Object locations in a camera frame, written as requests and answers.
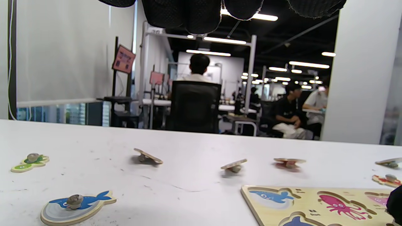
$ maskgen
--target table surface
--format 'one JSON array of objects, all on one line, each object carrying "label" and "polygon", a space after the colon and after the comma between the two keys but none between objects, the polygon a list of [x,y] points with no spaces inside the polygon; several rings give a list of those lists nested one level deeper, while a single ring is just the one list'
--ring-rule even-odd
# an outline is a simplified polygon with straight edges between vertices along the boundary
[{"label": "table surface", "polygon": [[[151,105],[151,99],[143,99],[142,103],[144,105]],[[154,105],[155,106],[161,106],[161,107],[169,107],[172,104],[171,101],[168,100],[154,100]],[[234,111],[234,106],[233,105],[219,105],[219,110],[220,111]],[[257,113],[256,110],[249,109],[249,113]]]},{"label": "table surface", "polygon": [[[133,148],[164,163],[137,164]],[[242,185],[387,189],[371,176],[402,177],[401,171],[374,164],[400,157],[401,147],[144,129],[0,120],[0,150],[0,222],[5,226],[41,226],[39,214],[48,201],[106,190],[117,202],[78,225],[257,226],[240,194]],[[50,161],[28,172],[10,172],[31,152]],[[307,162],[291,173],[272,165],[280,157]],[[220,169],[243,158],[248,162],[237,176]]]}]

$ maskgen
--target wooden puzzle board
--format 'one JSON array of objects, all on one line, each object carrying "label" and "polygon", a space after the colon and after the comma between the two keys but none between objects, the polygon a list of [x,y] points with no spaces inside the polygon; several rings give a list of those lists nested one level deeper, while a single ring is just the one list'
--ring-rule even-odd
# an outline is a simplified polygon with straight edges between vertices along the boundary
[{"label": "wooden puzzle board", "polygon": [[389,189],[243,186],[260,226],[385,226]]}]

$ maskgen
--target dark hair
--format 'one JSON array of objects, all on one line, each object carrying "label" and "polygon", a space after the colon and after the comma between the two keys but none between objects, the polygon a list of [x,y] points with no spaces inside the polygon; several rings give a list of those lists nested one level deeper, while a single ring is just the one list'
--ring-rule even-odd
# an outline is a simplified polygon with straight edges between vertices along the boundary
[{"label": "dark hair", "polygon": [[301,86],[299,84],[289,84],[285,87],[286,94],[290,94],[290,91],[295,91],[297,89],[301,89]]},{"label": "dark hair", "polygon": [[325,78],[322,80],[322,85],[323,85],[323,86],[326,86],[326,87],[329,87],[329,82],[330,82],[330,80],[331,80],[331,77],[329,77],[329,76],[325,77]]},{"label": "dark hair", "polygon": [[209,57],[204,54],[197,53],[191,56],[190,67],[193,74],[204,74],[209,66]]}]

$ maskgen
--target blue whale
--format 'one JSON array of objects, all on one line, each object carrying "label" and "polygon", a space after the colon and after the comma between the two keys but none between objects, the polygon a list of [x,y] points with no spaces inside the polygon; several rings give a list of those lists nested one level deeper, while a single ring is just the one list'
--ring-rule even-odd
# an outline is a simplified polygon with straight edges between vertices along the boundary
[{"label": "blue whale", "polygon": [[[105,196],[105,195],[107,195],[108,193],[109,193],[109,191],[105,191],[105,192],[100,193],[100,194],[97,195],[96,197],[93,197],[93,196],[84,196],[84,200],[82,201],[81,207],[78,208],[78,210],[87,209],[87,208],[91,207],[90,204],[92,204],[92,203],[94,203],[94,202],[96,202],[96,201],[98,201],[98,200],[110,200],[110,199],[112,199],[112,198],[109,197],[109,196]],[[68,200],[68,198],[56,199],[56,200],[50,201],[49,203],[57,203],[57,204],[59,204],[59,206],[61,206],[62,208],[67,208],[67,207],[68,207],[68,205],[67,205],[67,200]]]},{"label": "blue whale", "polygon": [[266,191],[250,191],[250,193],[255,193],[263,199],[269,199],[277,203],[285,203],[284,199],[294,199],[289,196],[287,191],[281,192],[281,194],[266,192]]}]

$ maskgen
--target pink sign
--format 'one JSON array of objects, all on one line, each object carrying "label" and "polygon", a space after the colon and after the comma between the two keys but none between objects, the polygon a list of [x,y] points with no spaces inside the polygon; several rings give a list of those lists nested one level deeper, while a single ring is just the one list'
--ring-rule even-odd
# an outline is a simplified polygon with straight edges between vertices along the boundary
[{"label": "pink sign", "polygon": [[164,74],[158,72],[151,72],[150,84],[162,85]]},{"label": "pink sign", "polygon": [[130,74],[133,68],[134,59],[135,54],[133,54],[131,50],[122,45],[119,45],[112,69]]}]

